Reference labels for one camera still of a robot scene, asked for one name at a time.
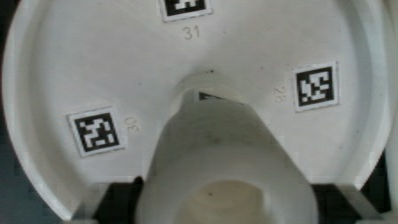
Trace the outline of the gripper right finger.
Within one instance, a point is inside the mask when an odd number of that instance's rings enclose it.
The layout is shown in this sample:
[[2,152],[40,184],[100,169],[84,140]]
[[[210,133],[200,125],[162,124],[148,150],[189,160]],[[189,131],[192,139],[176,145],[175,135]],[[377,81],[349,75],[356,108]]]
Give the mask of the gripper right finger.
[[315,184],[319,203],[319,224],[359,224],[383,221],[386,213],[386,186],[365,184],[356,188],[347,184]]

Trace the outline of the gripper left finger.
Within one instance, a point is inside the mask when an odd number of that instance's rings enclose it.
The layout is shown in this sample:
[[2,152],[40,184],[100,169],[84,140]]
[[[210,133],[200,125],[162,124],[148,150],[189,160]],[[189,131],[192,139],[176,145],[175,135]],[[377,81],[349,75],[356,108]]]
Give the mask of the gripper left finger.
[[107,187],[95,212],[79,211],[70,224],[137,224],[136,213],[146,181],[141,176],[132,182],[112,183]]

